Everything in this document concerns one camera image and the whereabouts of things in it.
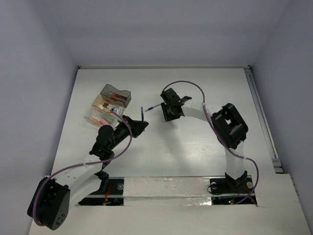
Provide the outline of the blue gel pen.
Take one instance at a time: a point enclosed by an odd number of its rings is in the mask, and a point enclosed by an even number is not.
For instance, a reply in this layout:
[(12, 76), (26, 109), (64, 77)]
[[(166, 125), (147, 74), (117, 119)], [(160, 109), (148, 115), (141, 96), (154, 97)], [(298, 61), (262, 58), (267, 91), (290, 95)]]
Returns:
[(143, 106), (140, 107), (140, 111), (141, 111), (141, 121), (144, 121), (144, 110), (143, 110)]

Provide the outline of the green highlighter marker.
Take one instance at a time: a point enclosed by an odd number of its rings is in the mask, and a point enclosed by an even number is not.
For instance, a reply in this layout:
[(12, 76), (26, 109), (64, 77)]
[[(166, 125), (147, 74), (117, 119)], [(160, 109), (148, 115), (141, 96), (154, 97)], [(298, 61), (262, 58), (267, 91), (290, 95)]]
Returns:
[(108, 122), (114, 121), (114, 118), (112, 118), (111, 116), (102, 115), (101, 118)]

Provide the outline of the pink highlighter marker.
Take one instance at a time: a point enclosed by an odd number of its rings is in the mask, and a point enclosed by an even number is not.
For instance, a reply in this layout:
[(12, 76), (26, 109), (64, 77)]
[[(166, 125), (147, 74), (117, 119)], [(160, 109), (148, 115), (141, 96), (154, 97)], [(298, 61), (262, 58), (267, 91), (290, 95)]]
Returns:
[(99, 122), (102, 124), (102, 125), (110, 125), (111, 123), (105, 119), (100, 119)]

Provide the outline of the red gel pen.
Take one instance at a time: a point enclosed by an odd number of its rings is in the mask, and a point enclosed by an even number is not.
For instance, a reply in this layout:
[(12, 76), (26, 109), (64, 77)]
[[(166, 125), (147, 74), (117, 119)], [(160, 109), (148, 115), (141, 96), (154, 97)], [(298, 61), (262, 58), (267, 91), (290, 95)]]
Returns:
[(120, 99), (120, 98), (118, 98), (118, 97), (109, 97), (109, 99), (111, 99), (111, 100), (114, 100), (114, 101), (118, 101), (118, 102), (125, 102), (125, 100), (123, 100), (123, 99)]

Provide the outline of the orange highlighter marker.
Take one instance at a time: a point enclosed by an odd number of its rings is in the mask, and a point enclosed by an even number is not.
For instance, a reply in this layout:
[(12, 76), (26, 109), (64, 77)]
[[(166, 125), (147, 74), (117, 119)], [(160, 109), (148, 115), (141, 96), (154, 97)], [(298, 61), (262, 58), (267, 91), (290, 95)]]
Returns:
[(96, 124), (101, 124), (100, 121), (98, 121), (97, 119), (93, 118), (93, 117), (90, 117), (89, 118), (92, 122), (96, 123)]

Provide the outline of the teal capped white pen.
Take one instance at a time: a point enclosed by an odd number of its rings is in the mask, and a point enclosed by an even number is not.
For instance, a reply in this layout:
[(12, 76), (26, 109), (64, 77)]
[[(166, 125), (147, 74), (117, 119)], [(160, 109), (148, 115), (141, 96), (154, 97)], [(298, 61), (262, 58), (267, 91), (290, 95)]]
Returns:
[(105, 108), (111, 108), (111, 109), (114, 109), (115, 107), (114, 106), (111, 106), (111, 105), (106, 105), (106, 104), (103, 104), (103, 107), (105, 107)]

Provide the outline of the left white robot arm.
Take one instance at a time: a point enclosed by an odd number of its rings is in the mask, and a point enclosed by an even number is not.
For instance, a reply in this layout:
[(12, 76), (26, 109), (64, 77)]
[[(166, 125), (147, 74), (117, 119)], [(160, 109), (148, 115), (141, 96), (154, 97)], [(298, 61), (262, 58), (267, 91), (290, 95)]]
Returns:
[(137, 138), (148, 125), (146, 121), (121, 116), (120, 123), (115, 128), (110, 125), (101, 126), (85, 159), (41, 179), (27, 215), (38, 226), (52, 231), (58, 229), (72, 206), (93, 192), (104, 193), (108, 189), (108, 175), (103, 169), (119, 157), (113, 149), (126, 138)]

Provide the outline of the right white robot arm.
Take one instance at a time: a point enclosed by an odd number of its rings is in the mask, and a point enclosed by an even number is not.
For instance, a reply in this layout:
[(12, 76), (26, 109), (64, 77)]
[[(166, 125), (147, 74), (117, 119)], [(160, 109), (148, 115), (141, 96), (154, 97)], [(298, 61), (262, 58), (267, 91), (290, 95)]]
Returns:
[(247, 179), (243, 146), (248, 126), (236, 107), (231, 103), (222, 107), (206, 105), (192, 101), (189, 96), (181, 98), (172, 88), (163, 90), (160, 96), (163, 99), (161, 108), (166, 121), (189, 117), (209, 123), (224, 147), (226, 158), (225, 177), (211, 182), (212, 192), (238, 193)]

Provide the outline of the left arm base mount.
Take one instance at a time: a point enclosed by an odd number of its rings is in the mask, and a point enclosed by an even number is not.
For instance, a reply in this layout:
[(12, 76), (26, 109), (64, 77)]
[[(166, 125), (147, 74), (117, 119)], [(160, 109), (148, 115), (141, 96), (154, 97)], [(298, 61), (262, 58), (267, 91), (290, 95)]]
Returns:
[(111, 178), (106, 172), (96, 173), (101, 180), (97, 191), (82, 199), (80, 206), (123, 206), (124, 178)]

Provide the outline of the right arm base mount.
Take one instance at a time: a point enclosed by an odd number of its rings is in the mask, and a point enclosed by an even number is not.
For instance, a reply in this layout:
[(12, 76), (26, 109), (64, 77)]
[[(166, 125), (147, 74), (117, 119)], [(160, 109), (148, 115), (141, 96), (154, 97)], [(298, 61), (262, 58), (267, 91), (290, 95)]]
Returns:
[(257, 205), (251, 176), (244, 173), (236, 180), (225, 173), (224, 177), (212, 178), (207, 187), (213, 205)]

